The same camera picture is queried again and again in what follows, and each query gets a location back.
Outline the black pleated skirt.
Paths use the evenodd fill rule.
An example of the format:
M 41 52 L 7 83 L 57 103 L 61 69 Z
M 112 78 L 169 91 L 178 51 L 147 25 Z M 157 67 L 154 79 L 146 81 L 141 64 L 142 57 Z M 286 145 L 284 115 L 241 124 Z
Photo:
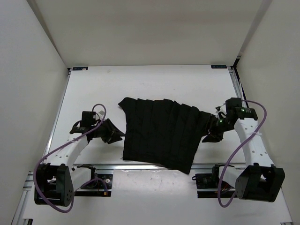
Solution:
M 189 174 L 201 138 L 216 116 L 169 99 L 124 98 L 123 160 L 159 164 Z

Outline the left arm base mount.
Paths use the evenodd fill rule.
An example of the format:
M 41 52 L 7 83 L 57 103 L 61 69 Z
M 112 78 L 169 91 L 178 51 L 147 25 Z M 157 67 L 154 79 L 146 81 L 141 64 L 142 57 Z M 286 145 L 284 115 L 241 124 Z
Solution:
M 71 169 L 75 196 L 111 197 L 113 174 L 97 170 L 94 165 L 78 165 Z

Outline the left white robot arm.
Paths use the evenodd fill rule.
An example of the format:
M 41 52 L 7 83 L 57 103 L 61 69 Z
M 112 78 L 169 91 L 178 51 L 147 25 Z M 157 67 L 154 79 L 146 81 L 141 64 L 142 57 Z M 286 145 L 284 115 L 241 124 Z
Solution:
M 81 120 L 70 130 L 63 147 L 52 151 L 41 163 L 35 173 L 34 202 L 37 205 L 51 203 L 67 207 L 74 199 L 76 190 L 97 185 L 100 177 L 91 164 L 75 165 L 75 161 L 90 141 L 100 138 L 111 144 L 121 141 L 125 134 L 109 119 L 105 112 L 82 112 Z

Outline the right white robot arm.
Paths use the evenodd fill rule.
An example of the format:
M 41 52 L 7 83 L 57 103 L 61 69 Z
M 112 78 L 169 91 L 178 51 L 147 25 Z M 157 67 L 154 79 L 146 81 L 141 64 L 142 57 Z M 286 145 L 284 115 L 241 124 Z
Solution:
M 263 119 L 258 120 L 255 109 L 244 107 L 243 99 L 232 97 L 225 102 L 226 113 L 210 123 L 205 143 L 217 143 L 223 134 L 234 130 L 240 145 L 229 156 L 225 164 L 216 164 L 210 181 L 217 187 L 217 199 L 223 208 L 228 207 L 234 197 L 241 200 L 274 202 L 285 179 L 282 168 L 276 167 L 264 146 L 261 126 L 267 118 L 266 108 Z

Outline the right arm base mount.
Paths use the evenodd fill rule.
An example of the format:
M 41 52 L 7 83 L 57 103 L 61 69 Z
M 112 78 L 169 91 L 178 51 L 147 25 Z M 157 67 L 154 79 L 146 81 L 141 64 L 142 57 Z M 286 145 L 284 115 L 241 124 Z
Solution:
M 218 169 L 224 164 L 208 164 L 208 165 L 193 165 L 192 166 L 192 181 L 196 184 L 197 189 L 197 198 L 218 198 Z M 244 165 L 242 164 L 233 164 L 229 165 L 230 167 L 235 168 L 238 172 L 242 172 Z M 221 197 L 230 198 L 234 193 L 235 188 L 230 186 L 225 181 L 222 181 L 221 185 Z

